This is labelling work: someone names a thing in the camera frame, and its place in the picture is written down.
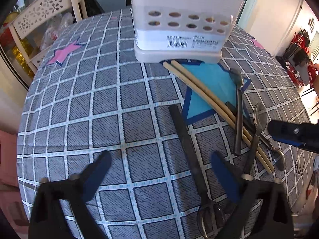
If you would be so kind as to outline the grey translucent spoon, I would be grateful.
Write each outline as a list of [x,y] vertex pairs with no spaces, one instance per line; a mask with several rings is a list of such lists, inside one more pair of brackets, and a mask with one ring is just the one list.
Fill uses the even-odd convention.
[[241,154],[242,139],[243,139],[243,100],[242,87],[244,85],[241,73],[236,69],[229,71],[230,78],[236,86],[236,127],[235,127],[235,141],[234,154]]
[[258,143],[260,140],[260,134],[262,131],[264,131],[264,129],[266,128],[266,125],[267,125],[266,108],[261,103],[257,103],[254,107],[253,121],[254,121],[256,131],[255,131],[252,143],[251,143],[251,148],[250,148],[250,151],[248,154],[247,161],[246,161],[244,169],[243,169],[244,175],[250,174],[250,170],[251,170],[252,164],[254,162]]

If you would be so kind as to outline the grey spoon bowl near right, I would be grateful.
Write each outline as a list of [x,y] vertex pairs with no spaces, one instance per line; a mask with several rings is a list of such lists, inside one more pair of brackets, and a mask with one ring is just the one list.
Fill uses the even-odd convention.
[[[232,113],[235,114],[236,116],[236,108],[230,103],[230,102],[226,102],[226,107],[228,109],[230,109],[230,111]],[[253,132],[253,134],[255,134],[255,125],[254,123],[250,123],[249,120],[247,120],[244,116],[243,116],[243,127],[247,128],[249,131]],[[285,166],[286,166],[286,160],[285,160],[285,157],[284,157],[284,154],[282,153],[282,151],[280,151],[278,148],[275,148],[269,141],[268,139],[266,139],[266,137],[262,134],[260,134],[260,140],[265,144],[265,146],[271,151],[273,152],[274,154],[277,154],[279,156],[279,161],[278,161],[278,164],[277,164],[277,167],[279,170],[281,171],[284,171],[285,169]]]

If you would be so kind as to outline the grey checked tablecloth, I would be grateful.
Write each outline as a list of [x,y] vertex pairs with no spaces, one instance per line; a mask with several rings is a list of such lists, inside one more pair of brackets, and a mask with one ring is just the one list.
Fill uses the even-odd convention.
[[[134,55],[130,9],[94,16],[69,26],[38,69],[23,107],[17,137],[17,175],[28,219],[42,178],[65,180],[81,173],[107,150],[112,165],[87,208],[109,238],[201,238],[201,203],[179,143],[169,106],[181,110],[187,86],[161,64],[140,64]],[[220,64],[252,83],[244,93],[248,113],[263,103],[268,119],[309,122],[298,91],[271,54],[235,26]],[[45,65],[56,49],[82,46],[62,66]],[[216,113],[189,125],[213,200],[226,193],[211,170],[210,154],[243,168],[249,150],[232,153],[234,130]],[[309,184],[315,154],[269,138],[283,151],[286,168],[268,174],[256,159],[251,175],[282,180],[289,205]]]

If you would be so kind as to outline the white plastic utensil holder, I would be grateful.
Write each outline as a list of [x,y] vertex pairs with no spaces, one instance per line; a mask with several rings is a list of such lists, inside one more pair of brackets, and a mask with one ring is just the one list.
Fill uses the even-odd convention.
[[131,0],[135,57],[217,64],[243,0]]

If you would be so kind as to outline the cream perforated storage rack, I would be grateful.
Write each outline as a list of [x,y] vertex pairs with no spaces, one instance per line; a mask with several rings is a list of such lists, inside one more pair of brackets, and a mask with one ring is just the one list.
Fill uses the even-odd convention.
[[47,50],[35,51],[28,56],[22,40],[43,23],[68,9],[73,10],[77,22],[88,17],[84,0],[36,0],[9,24],[12,38],[33,73],[37,72]]

